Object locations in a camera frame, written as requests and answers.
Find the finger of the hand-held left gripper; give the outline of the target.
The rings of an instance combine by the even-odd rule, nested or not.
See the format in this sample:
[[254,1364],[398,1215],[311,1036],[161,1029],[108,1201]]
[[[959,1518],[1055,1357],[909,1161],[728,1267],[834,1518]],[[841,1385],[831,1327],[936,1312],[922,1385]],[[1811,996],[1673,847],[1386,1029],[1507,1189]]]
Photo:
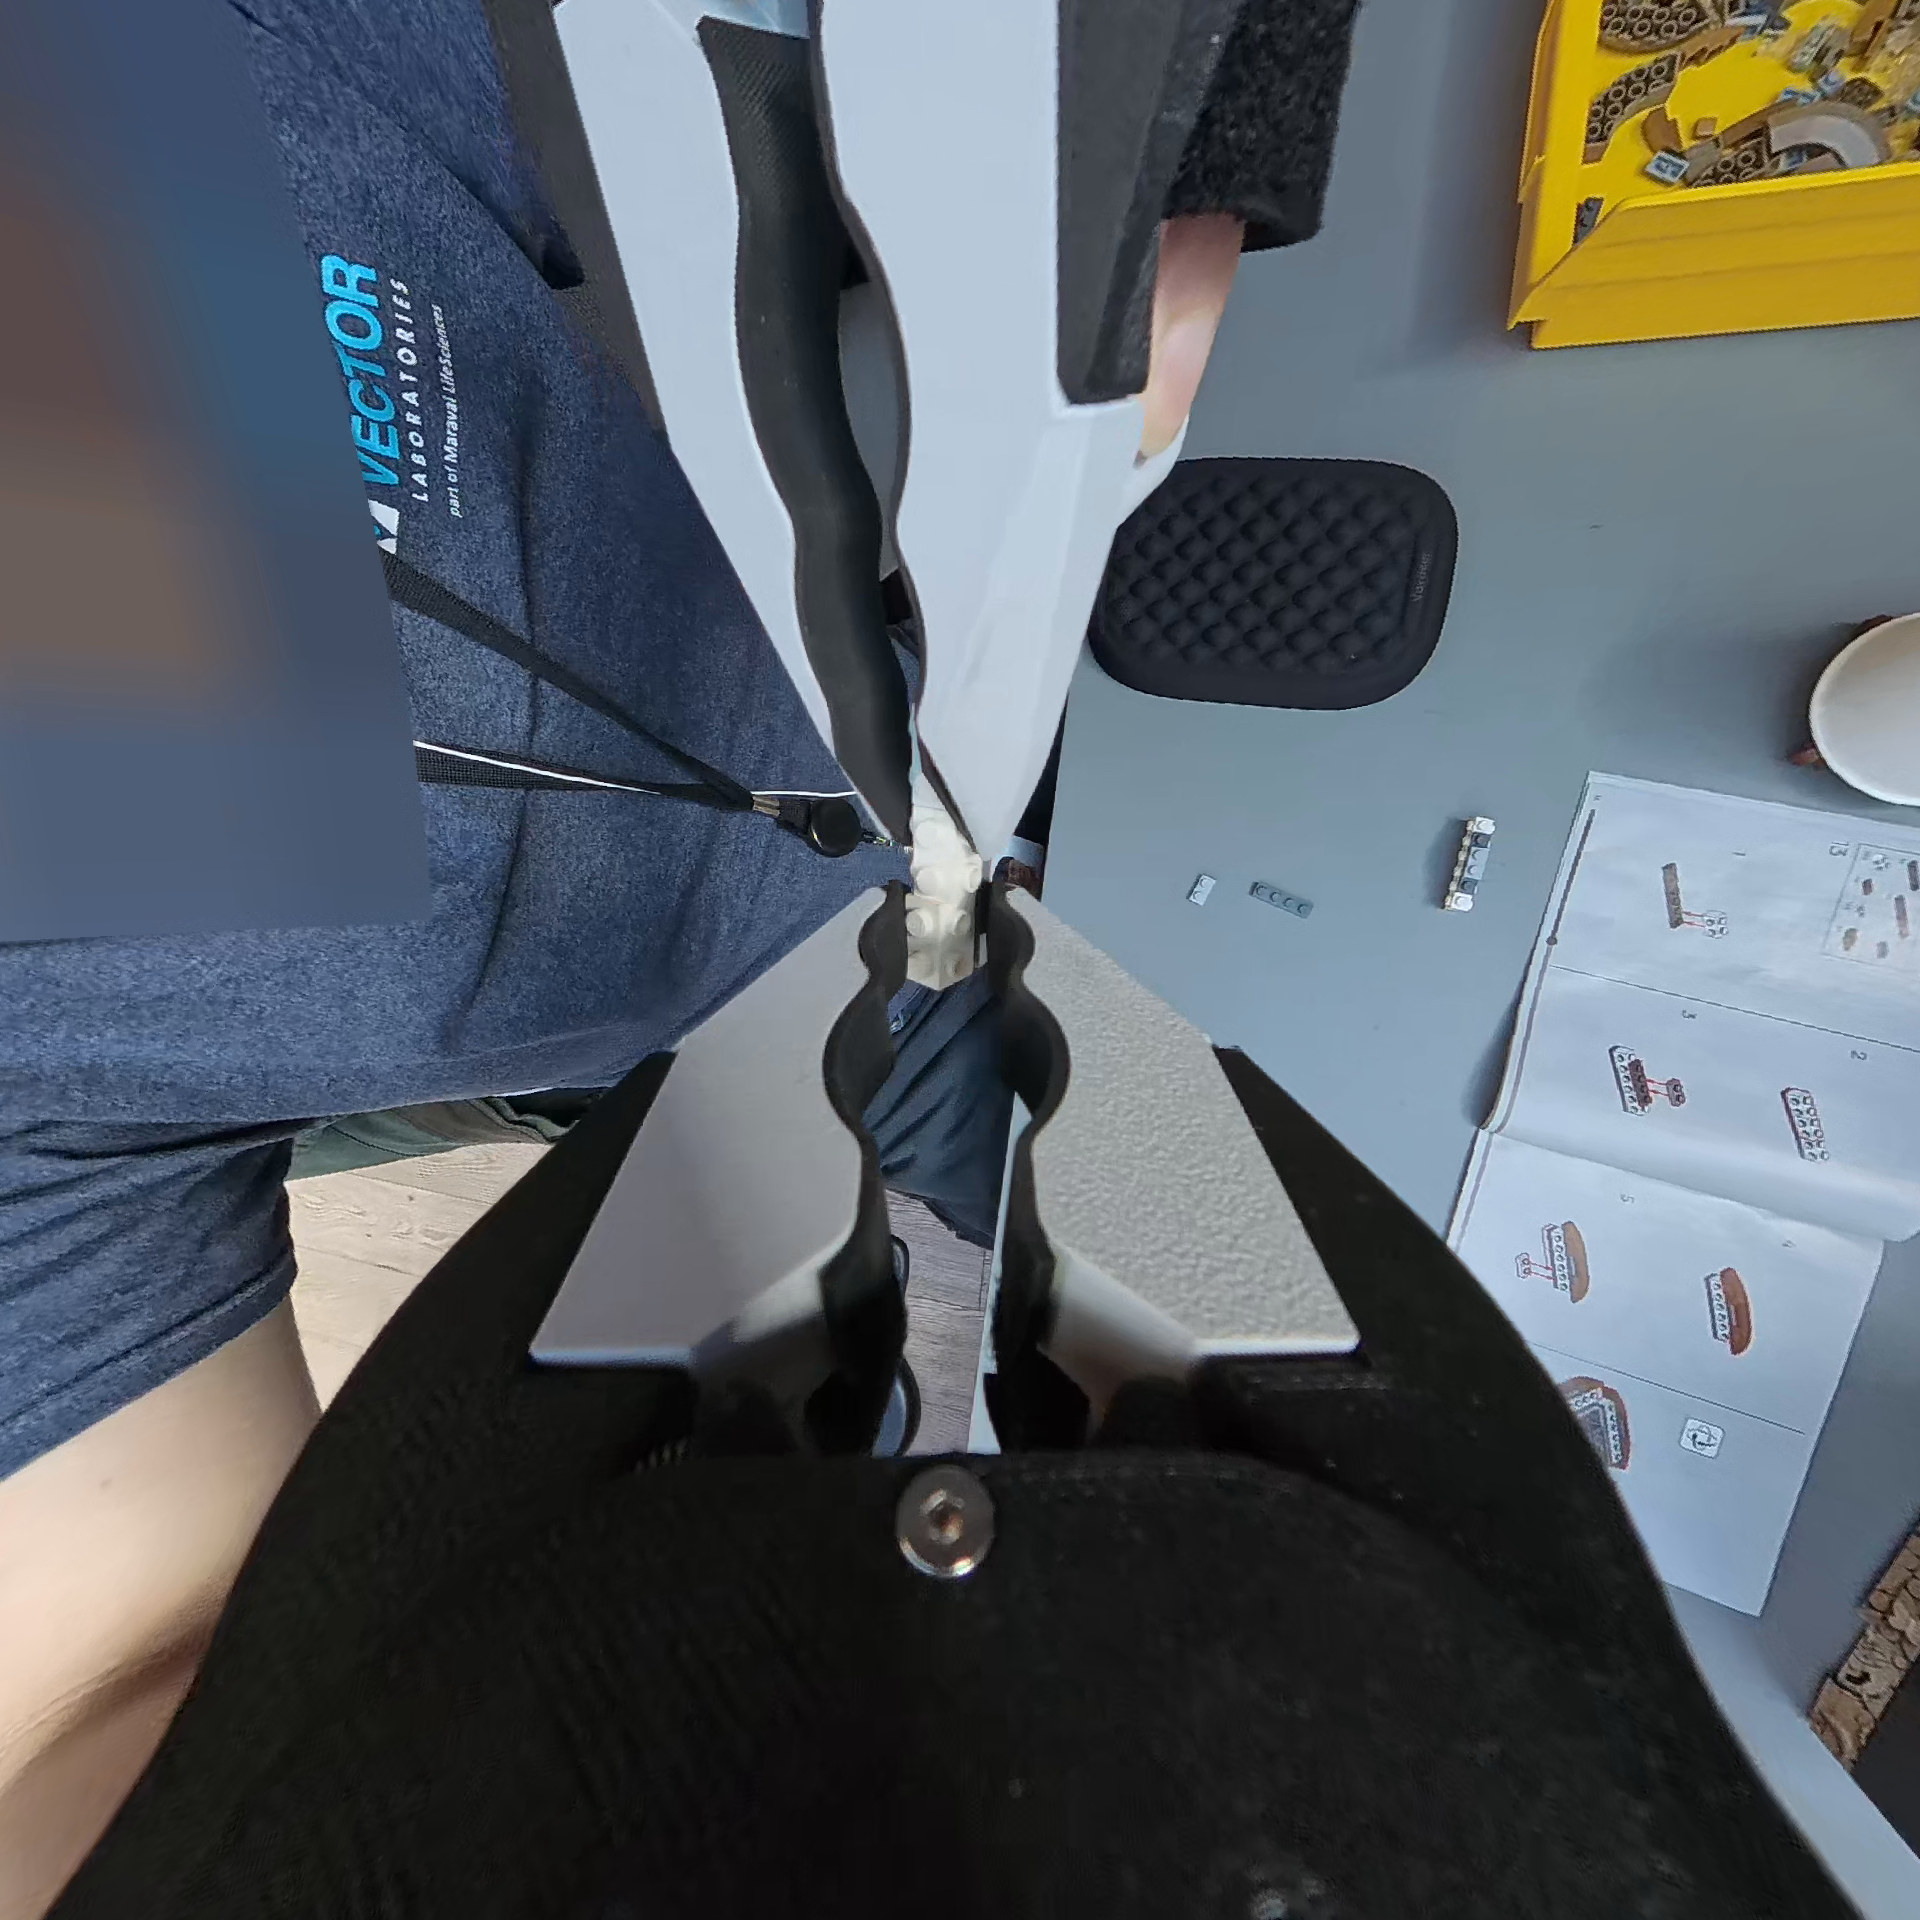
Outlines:
[[664,435],[832,758],[905,842],[909,692],[808,6],[566,1],[556,23]]
[[1147,370],[1061,379],[1055,1],[828,1],[832,182],[893,318],[893,535],[918,615],[918,756],[981,856],[1044,776],[1112,537],[1145,498]]

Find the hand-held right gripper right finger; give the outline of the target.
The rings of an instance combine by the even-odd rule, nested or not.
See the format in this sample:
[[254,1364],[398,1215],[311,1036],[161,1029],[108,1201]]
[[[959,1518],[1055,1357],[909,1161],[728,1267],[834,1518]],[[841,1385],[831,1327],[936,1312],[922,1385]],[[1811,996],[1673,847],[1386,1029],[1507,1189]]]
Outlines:
[[1361,1332],[1213,1039],[1033,894],[985,958],[1016,1127],[993,1367],[1000,1441],[1081,1441],[1140,1382],[1345,1359]]

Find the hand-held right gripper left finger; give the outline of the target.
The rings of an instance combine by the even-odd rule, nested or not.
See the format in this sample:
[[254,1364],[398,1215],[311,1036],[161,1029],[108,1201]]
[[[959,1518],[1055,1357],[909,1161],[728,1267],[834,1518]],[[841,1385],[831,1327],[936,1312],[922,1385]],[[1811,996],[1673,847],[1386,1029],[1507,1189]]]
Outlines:
[[860,894],[697,1028],[534,1335],[546,1370],[766,1393],[876,1448],[906,1307],[867,1110],[896,1062],[905,887]]

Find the small white lego brick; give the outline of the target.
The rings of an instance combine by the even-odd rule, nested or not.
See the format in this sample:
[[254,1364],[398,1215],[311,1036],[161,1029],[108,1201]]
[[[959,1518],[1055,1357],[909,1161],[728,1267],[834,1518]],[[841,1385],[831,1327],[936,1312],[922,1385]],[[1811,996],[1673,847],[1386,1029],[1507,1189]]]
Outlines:
[[906,971],[914,987],[940,993],[968,980],[981,966],[981,889],[943,895],[911,889],[905,895]]

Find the person's right forearm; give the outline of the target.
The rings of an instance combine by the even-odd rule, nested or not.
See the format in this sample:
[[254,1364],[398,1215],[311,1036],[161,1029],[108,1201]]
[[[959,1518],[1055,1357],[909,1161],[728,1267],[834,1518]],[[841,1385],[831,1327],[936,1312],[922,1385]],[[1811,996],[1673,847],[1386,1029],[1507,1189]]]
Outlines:
[[320,1417],[291,1304],[3,1486],[3,1913],[43,1915],[150,1764]]

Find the lego instruction booklet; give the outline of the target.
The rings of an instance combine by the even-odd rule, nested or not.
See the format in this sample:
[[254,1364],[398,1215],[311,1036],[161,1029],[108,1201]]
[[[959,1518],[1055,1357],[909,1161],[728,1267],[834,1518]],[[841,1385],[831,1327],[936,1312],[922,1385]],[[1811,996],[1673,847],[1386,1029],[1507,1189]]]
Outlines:
[[1665,1582],[1765,1607],[1916,1167],[1916,822],[1592,773],[1449,1238]]

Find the pile of brown lego pieces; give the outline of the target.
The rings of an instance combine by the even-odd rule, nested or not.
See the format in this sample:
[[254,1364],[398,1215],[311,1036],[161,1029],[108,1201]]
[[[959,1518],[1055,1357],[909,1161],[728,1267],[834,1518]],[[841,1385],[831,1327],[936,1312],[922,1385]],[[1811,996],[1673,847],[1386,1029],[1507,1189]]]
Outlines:
[[1602,1],[1571,220],[1916,161],[1915,1]]

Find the person's left hand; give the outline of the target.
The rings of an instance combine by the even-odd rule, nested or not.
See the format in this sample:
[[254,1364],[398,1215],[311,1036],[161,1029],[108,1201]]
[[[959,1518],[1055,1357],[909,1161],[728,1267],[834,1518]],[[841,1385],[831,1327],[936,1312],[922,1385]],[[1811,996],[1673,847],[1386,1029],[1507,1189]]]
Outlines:
[[1236,282],[1242,236],[1244,222],[1229,212],[1184,213],[1161,228],[1140,462],[1161,457],[1188,427]]

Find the person's blue shirt torso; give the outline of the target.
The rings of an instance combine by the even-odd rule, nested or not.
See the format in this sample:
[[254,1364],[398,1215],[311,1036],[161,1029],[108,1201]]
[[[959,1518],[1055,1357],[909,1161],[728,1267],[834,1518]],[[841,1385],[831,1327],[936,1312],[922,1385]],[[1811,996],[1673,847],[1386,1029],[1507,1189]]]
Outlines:
[[[841,767],[682,467],[571,308],[480,3],[226,3],[397,555],[776,793]],[[4,1476],[280,1306],[320,1121],[616,1084],[905,875],[620,788],[429,782],[404,924],[4,945]]]

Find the black padded wrist rest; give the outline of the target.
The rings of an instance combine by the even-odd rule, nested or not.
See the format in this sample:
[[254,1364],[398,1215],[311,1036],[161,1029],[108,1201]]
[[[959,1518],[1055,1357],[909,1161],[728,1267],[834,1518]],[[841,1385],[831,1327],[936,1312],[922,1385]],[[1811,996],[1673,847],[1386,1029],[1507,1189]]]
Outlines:
[[1117,529],[1090,654],[1161,699],[1370,708],[1434,655],[1459,537],[1453,495],[1402,463],[1183,460]]

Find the yellow parts box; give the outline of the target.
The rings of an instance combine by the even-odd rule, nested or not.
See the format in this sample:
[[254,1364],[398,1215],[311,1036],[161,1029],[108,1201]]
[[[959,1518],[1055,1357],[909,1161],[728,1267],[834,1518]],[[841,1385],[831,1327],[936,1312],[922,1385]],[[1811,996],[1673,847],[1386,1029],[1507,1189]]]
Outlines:
[[1508,325],[1549,350],[1915,320],[1919,147],[1915,161],[1615,203],[1573,243],[1601,3],[1544,10]]

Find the brown speckled object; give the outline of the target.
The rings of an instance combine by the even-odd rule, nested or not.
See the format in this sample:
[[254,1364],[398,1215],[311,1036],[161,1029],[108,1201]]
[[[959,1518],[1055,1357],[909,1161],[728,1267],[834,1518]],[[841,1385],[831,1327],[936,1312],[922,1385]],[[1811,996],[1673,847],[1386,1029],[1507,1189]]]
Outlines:
[[1898,1692],[1919,1667],[1919,1527],[1862,1596],[1859,1632],[1823,1680],[1808,1725],[1840,1768],[1855,1771]]

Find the white bowl with brown feet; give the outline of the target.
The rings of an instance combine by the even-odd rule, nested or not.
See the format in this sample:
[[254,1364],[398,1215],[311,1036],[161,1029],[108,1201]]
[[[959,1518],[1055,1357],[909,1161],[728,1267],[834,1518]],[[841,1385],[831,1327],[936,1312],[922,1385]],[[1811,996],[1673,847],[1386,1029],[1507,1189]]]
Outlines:
[[1862,622],[1808,695],[1808,740],[1789,764],[1855,791],[1919,805],[1919,614]]

